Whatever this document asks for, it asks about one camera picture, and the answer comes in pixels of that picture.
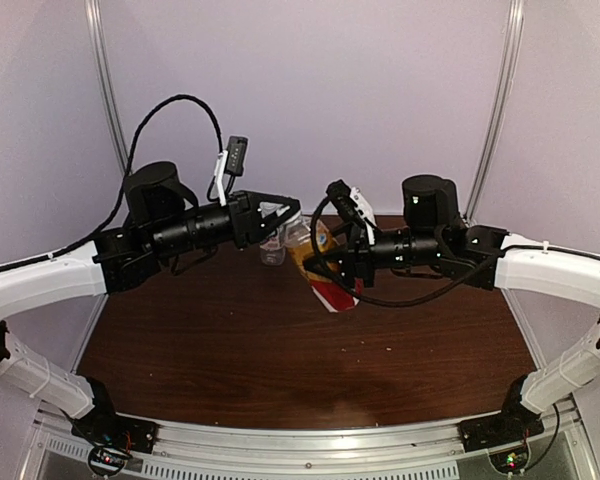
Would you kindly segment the white tea bottle cap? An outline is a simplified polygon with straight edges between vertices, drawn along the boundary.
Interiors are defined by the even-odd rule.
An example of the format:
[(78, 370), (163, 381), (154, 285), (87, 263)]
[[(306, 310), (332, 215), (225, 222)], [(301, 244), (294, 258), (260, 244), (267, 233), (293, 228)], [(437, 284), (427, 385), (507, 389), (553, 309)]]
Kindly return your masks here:
[(286, 226), (292, 225), (294, 222), (296, 222), (298, 219), (301, 218), (301, 215), (302, 215), (301, 211), (297, 211), (285, 222), (285, 225)]

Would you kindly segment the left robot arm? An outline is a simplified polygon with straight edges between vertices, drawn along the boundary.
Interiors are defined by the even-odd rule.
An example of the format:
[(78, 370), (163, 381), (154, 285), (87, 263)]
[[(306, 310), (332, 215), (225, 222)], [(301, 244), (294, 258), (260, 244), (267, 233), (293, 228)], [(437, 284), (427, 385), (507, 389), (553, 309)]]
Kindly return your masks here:
[(106, 387), (31, 351), (9, 332), (7, 318), (60, 301), (134, 289), (178, 256), (225, 242), (244, 249), (264, 241), (300, 212), (298, 200), (237, 191), (200, 205), (177, 167), (158, 161), (123, 181), (129, 215), (120, 228), (93, 235), (66, 253), (0, 265), (0, 378), (83, 420), (103, 444), (124, 433)]

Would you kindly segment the brown tea bottle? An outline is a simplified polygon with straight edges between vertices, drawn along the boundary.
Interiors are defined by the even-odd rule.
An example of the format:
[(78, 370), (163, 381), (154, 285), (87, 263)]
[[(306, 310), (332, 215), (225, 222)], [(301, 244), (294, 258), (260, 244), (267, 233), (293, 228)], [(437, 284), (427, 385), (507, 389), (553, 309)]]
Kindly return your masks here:
[(304, 262), (314, 257), (309, 217), (297, 213), (290, 218), (284, 224), (283, 243), (301, 276), (328, 312), (341, 313), (358, 305), (358, 299), (323, 275), (324, 269), (318, 263), (305, 266)]

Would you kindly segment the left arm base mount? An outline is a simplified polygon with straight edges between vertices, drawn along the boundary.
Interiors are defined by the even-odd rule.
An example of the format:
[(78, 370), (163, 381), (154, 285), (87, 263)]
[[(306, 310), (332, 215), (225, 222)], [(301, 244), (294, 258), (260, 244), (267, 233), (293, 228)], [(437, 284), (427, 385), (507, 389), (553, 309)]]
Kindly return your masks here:
[(133, 453), (154, 451), (158, 426), (153, 421), (119, 414), (105, 385), (86, 377), (92, 391), (93, 407), (81, 418), (67, 416), (71, 433), (91, 445), (89, 469), (100, 477), (119, 474), (133, 459)]

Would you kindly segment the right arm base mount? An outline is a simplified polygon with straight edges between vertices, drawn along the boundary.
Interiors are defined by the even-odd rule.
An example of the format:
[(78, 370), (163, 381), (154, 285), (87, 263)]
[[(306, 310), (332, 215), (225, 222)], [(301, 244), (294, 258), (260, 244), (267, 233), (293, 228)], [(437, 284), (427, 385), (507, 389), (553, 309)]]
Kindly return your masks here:
[(545, 431), (540, 415), (522, 406), (525, 380), (523, 375), (510, 385), (499, 413), (458, 425), (464, 451), (489, 450), (491, 466), (504, 475), (522, 474), (531, 465), (529, 440)]

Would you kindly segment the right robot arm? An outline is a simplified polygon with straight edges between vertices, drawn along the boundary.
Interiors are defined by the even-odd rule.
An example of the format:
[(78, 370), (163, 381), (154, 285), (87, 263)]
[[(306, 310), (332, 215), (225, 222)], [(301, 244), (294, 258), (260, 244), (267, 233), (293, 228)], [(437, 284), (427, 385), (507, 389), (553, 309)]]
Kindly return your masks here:
[[(355, 298), (387, 308), (408, 308), (465, 284), (484, 290), (523, 290), (592, 306), (600, 312), (600, 254), (529, 240), (505, 229), (470, 226), (462, 218), (456, 185), (436, 175), (416, 175), (401, 184), (405, 226), (382, 230), (362, 194), (344, 181), (331, 183), (311, 220), (333, 205), (346, 242), (321, 251), (311, 238), (303, 266)], [(420, 298), (386, 301), (357, 292), (370, 288), (380, 269), (426, 266), (449, 284)], [(515, 440), (556, 401), (600, 376), (600, 316), (584, 337), (546, 367), (515, 381), (493, 419), (499, 440)]]

